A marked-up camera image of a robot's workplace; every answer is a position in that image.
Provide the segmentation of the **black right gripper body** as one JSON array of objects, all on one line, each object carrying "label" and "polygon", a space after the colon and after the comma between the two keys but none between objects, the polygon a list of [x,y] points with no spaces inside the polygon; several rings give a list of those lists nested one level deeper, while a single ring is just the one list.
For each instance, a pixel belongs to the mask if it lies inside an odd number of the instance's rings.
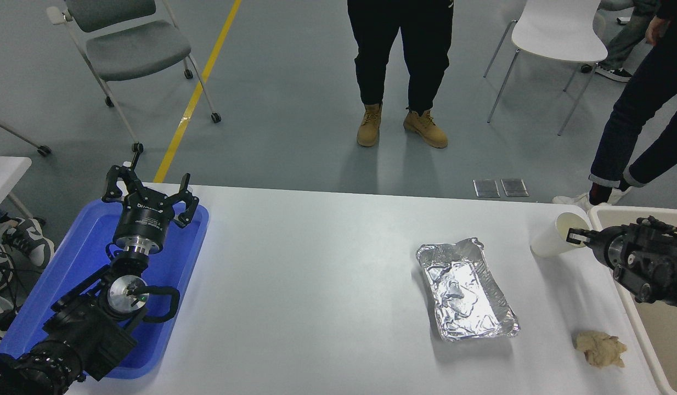
[{"label": "black right gripper body", "polygon": [[627,258],[623,257],[624,237],[628,233],[627,225],[607,227],[601,231],[588,232],[588,247],[592,249],[598,262],[609,268],[624,267]]}]

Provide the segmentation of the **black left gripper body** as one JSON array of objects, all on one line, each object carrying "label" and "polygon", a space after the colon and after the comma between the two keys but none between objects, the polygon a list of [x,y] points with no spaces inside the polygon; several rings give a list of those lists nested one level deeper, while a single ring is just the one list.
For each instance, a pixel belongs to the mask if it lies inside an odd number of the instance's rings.
[{"label": "black left gripper body", "polygon": [[148,240],[150,251],[161,251],[174,215],[163,193],[130,193],[123,198],[121,217],[114,232],[114,243],[125,249],[128,240]]}]

